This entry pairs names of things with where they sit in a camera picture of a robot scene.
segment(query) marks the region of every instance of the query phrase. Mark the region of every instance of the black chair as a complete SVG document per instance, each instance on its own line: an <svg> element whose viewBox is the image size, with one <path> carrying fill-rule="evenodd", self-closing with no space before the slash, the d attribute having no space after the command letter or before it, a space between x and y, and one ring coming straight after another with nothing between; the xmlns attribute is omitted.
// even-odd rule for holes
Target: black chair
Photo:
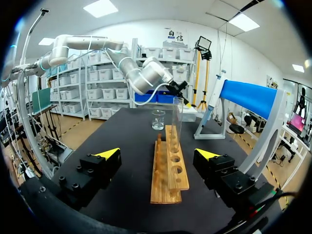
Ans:
<svg viewBox="0 0 312 234"><path fill-rule="evenodd" d="M231 124L231 125L229 126L229 128L230 128L230 130L231 130L232 132L235 133L233 139L235 139L236 134L243 134L243 133L245 132L245 130L244 130L244 128L243 128L242 126L239 126L239 125L234 124L234 123Z"/></svg>

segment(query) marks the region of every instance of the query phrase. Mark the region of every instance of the white ceiling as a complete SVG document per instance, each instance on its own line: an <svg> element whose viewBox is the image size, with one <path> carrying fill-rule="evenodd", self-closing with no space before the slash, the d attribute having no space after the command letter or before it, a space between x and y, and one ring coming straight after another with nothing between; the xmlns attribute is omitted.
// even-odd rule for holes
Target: white ceiling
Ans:
<svg viewBox="0 0 312 234"><path fill-rule="evenodd" d="M33 31L27 58L38 58L52 49L39 46L43 37L55 38L60 34L79 35L94 29L134 20L183 20L202 24L225 32L225 21L230 20L251 0L111 0L119 12L94 18L83 7L96 0L43 0L25 17L25 27L19 39L17 59L21 57L27 32L41 8L50 10ZM249 32L228 23L227 32L257 49L276 64L284 74L311 79L311 73L293 70L292 64L303 65L308 58L298 36L273 0L265 0L244 12L260 25Z"/></svg>

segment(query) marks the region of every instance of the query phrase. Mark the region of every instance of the white shelving unit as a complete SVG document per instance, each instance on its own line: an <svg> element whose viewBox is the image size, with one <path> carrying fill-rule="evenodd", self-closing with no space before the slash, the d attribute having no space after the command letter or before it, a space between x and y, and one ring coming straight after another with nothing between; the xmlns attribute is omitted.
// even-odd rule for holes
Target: white shelving unit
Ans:
<svg viewBox="0 0 312 234"><path fill-rule="evenodd" d="M88 69L85 70L85 77L86 77L86 97L87 97L87 109L88 109L88 114L89 114L89 120L92 119L103 119L103 120L108 120L109 118L106 117L93 117L91 116L90 113L90 108L92 108L92 105L94 103L97 104L101 104L101 103L110 103L110 104L116 104L118 105L119 103L125 103L125 104L129 104L129 107L132 108L132 101L130 99L103 99L103 98L99 98L99 99L89 99L88 98L88 93L87 90L89 89L88 86L90 85L98 85L98 84L107 84L110 86L110 88L112 88L114 86L114 84L124 84L125 88L126 88L126 81L124 79L109 79L109 80L95 80L95 81L90 81L90 71L95 71L95 70L99 70L98 68L100 67L101 69L115 69L115 67L113 66L113 64L111 62L96 62L96 63L88 63L87 64Z"/></svg>
<svg viewBox="0 0 312 234"><path fill-rule="evenodd" d="M84 92L85 83L82 83L81 74L83 74L84 70L86 70L85 69L86 66L85 66L85 62L84 62L83 58L78 58L77 61L78 61L78 64L77 64L78 66L77 67L61 71L60 70L60 66L59 66L59 67L57 67L57 74L55 74L53 76L50 76L47 79L49 79L51 77L56 77L57 78L57 83L58 83L58 86L51 88L51 90L53 90L53 91L57 90L58 98L57 99L51 99L51 102L58 102L58 107L59 107L59 109L61 109L61 111L58 111L58 112L52 111L52 113L61 114L62 116L66 115L66 116L80 117L83 120L85 120L85 117L88 115L88 111L86 109L86 96L85 96L85 92ZM79 80L78 83L59 85L59 78L60 78L61 75L63 75L63 74L71 75L73 73L78 74L78 80ZM62 88L75 87L75 86L78 87L79 98L75 98L75 99L60 99L60 91L61 91ZM65 113L62 110L62 104L64 102L80 102L81 110L76 112L76 113Z"/></svg>
<svg viewBox="0 0 312 234"><path fill-rule="evenodd" d="M137 43L137 39L133 39L132 42L132 51L130 55L135 62L138 62L139 65L142 65L142 62L144 62L147 58L141 58L141 47ZM126 87L126 82L124 79L110 79L110 80L96 80L96 81L90 81L89 73L90 71L94 70L102 70L102 69L115 69L113 64L111 62L100 62L100 55L98 55L98 61L94 63L89 63L88 55L85 55L84 57L78 58L79 59L79 66L73 69L61 71L58 67L57 74L53 77L57 77L57 82L59 84L59 78L62 76L62 74L72 74L76 72L79 74L79 83L77 84L66 84L62 86L58 86L55 88L51 88L54 90L57 90L58 92L58 99L51 100L52 102L58 102L58 106L60 107L60 111L52 111L53 113L61 114L61 115L67 115L67 116L75 116L75 117L81 117L83 120L85 120L85 116L89 115L89 120L92 119L102 119L107 120L109 118L106 117L92 117L90 113L90 108L93 106L93 104L97 103L98 105L102 105L103 103L109 103L111 105L119 105L119 104L128 104L130 108L136 108L137 105L135 105L131 99L88 99L88 93L87 90L93 86L97 88L113 88L113 89L120 89L120 86ZM188 87L187 87L187 96L186 98L192 102L193 97L193 82L194 77L196 73L196 65L197 65L197 56L195 54L194 61L188 61L188 60L180 60L180 59L164 59L164 58L158 58L158 60L162 63L173 63L174 65L187 65L188 70ZM81 83L81 74L85 75L85 83ZM78 86L79 88L79 98L75 99L60 99L60 90L63 88L68 87L75 87ZM132 97L133 100L135 100L135 93L130 88L129 90L129 96ZM79 102L82 111L79 111L77 113L64 113L62 111L61 105L65 102ZM159 102L150 102L144 106L144 108L158 108L158 109L170 109L172 104L169 103L159 103Z"/></svg>
<svg viewBox="0 0 312 234"><path fill-rule="evenodd" d="M141 58L141 47L137 43L137 39L132 40L132 54L133 54L133 60L135 62L144 62L147 58ZM186 98L188 99L189 102L192 102L193 98L193 82L194 82L194 77L196 75L196 67L197 67L197 51L195 51L195 56L193 61L189 60L180 60L180 59L172 59L172 58L157 58L160 62L162 63L174 63L175 65L187 65L187 70L188 70L188 86L187 86L187 96ZM132 92L132 98L135 100L135 93ZM147 105L158 105L158 106L164 106L164 109L167 109L168 106L172 105L169 103L160 103L160 102L150 102Z"/></svg>

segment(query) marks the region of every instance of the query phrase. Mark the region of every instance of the ceiling light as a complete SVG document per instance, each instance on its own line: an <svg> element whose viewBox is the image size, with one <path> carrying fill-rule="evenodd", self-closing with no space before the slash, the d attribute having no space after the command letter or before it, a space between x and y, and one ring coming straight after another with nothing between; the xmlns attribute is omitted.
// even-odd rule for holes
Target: ceiling light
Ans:
<svg viewBox="0 0 312 234"><path fill-rule="evenodd" d="M38 45L51 45L54 42L54 38L43 38Z"/></svg>
<svg viewBox="0 0 312 234"><path fill-rule="evenodd" d="M312 65L312 58L304 61L304 66L306 69L309 68L311 65Z"/></svg>
<svg viewBox="0 0 312 234"><path fill-rule="evenodd" d="M83 8L95 18L99 18L111 13L115 13L118 9L109 0L99 0L93 2Z"/></svg>
<svg viewBox="0 0 312 234"><path fill-rule="evenodd" d="M292 65L294 70L298 71L298 72L303 72L304 73L304 69L303 69L303 66L300 66L300 65Z"/></svg>
<svg viewBox="0 0 312 234"><path fill-rule="evenodd" d="M250 30L260 27L259 24L257 24L251 18L249 18L248 16L244 14L239 14L235 18L231 19L229 23L244 30L245 32L248 32Z"/></svg>

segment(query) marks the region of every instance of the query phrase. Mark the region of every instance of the yellow triangle marker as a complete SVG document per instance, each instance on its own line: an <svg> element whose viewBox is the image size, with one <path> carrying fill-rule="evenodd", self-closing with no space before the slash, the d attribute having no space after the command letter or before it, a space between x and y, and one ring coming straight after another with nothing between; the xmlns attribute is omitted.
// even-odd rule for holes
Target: yellow triangle marker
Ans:
<svg viewBox="0 0 312 234"><path fill-rule="evenodd" d="M117 150L120 150L120 148L115 148L115 149L112 149L112 150L109 150L109 151L105 151L103 153L99 153L95 156L101 156L101 157L104 157L106 159L109 159L110 156L112 156Z"/></svg>
<svg viewBox="0 0 312 234"><path fill-rule="evenodd" d="M204 150L201 150L201 149L195 149L197 150L201 155L203 155L203 157L205 159L210 159L214 156L221 156L221 155L217 155L217 154L214 154L214 153L211 153L211 152L208 152L208 151L204 151Z"/></svg>

